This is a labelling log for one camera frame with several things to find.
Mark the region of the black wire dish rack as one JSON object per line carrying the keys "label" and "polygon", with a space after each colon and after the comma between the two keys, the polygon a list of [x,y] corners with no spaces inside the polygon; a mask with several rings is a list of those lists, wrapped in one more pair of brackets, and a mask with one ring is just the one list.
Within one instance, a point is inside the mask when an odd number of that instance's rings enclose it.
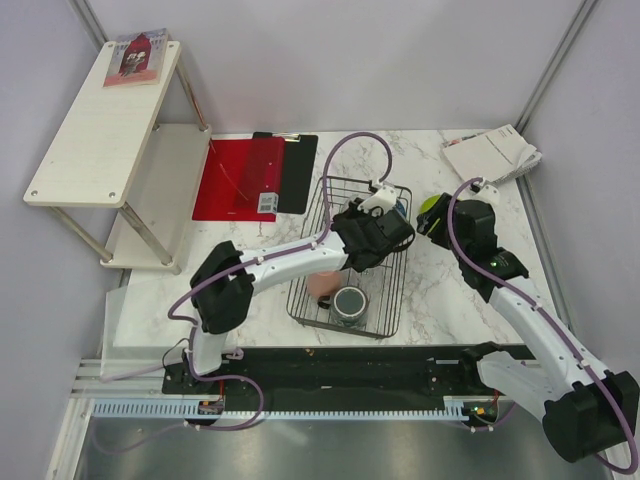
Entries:
{"label": "black wire dish rack", "polygon": [[[327,185],[318,183],[302,224],[301,237],[321,232],[325,212],[333,216],[346,210],[348,202],[369,194],[364,180],[330,176]],[[407,250],[389,254],[375,267],[359,273],[345,269],[318,277],[300,277],[290,282],[287,313],[304,326],[382,340],[399,329],[404,292]]]}

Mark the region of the lime green plastic plate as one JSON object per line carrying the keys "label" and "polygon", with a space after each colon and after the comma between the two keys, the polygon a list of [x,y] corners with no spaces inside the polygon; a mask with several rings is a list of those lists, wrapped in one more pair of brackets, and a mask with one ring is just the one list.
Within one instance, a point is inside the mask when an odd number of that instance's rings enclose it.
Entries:
{"label": "lime green plastic plate", "polygon": [[426,199],[419,210],[416,218],[417,232],[426,236],[439,222],[441,214],[439,213],[439,202],[441,196],[434,195]]}

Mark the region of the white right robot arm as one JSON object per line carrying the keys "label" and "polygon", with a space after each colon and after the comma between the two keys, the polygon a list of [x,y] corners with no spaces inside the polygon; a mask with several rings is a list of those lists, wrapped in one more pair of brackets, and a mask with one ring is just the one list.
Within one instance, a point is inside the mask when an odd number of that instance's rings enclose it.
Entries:
{"label": "white right robot arm", "polygon": [[630,464],[615,470],[635,473],[638,382],[627,371],[609,369],[541,306],[528,270],[498,246],[495,222],[490,204],[448,194],[425,200],[417,216],[418,232],[454,254],[466,284],[514,328],[541,368],[535,372],[485,342],[465,351],[460,386],[510,397],[541,423],[556,453],[570,463],[627,443]]}

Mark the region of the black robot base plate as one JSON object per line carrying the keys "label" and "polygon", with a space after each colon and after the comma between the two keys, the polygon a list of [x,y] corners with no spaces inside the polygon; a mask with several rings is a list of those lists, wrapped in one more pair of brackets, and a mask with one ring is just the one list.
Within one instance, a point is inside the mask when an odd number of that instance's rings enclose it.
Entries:
{"label": "black robot base plate", "polygon": [[233,406],[285,408],[436,407],[447,396],[491,400],[460,362],[465,346],[247,348],[226,360],[222,382],[191,377],[186,364],[166,368],[162,391],[223,394]]}

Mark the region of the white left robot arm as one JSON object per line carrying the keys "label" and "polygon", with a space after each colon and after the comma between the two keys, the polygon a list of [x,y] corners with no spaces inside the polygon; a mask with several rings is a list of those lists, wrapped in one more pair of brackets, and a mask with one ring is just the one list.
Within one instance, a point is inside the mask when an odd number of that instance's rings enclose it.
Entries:
{"label": "white left robot arm", "polygon": [[245,251],[231,241],[218,244],[190,282],[197,326],[185,382],[198,393],[216,388],[227,334],[246,320],[255,296],[312,274],[345,269],[361,273],[401,251],[414,236],[414,228],[396,208],[371,214],[351,203],[324,230],[297,241]]}

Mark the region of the pink plastic cup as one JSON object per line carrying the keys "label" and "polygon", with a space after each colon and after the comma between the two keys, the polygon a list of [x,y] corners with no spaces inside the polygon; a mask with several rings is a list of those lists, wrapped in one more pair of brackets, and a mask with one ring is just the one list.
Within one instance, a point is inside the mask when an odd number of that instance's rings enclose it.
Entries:
{"label": "pink plastic cup", "polygon": [[342,276],[337,271],[319,272],[307,277],[307,291],[316,300],[333,295],[341,286]]}

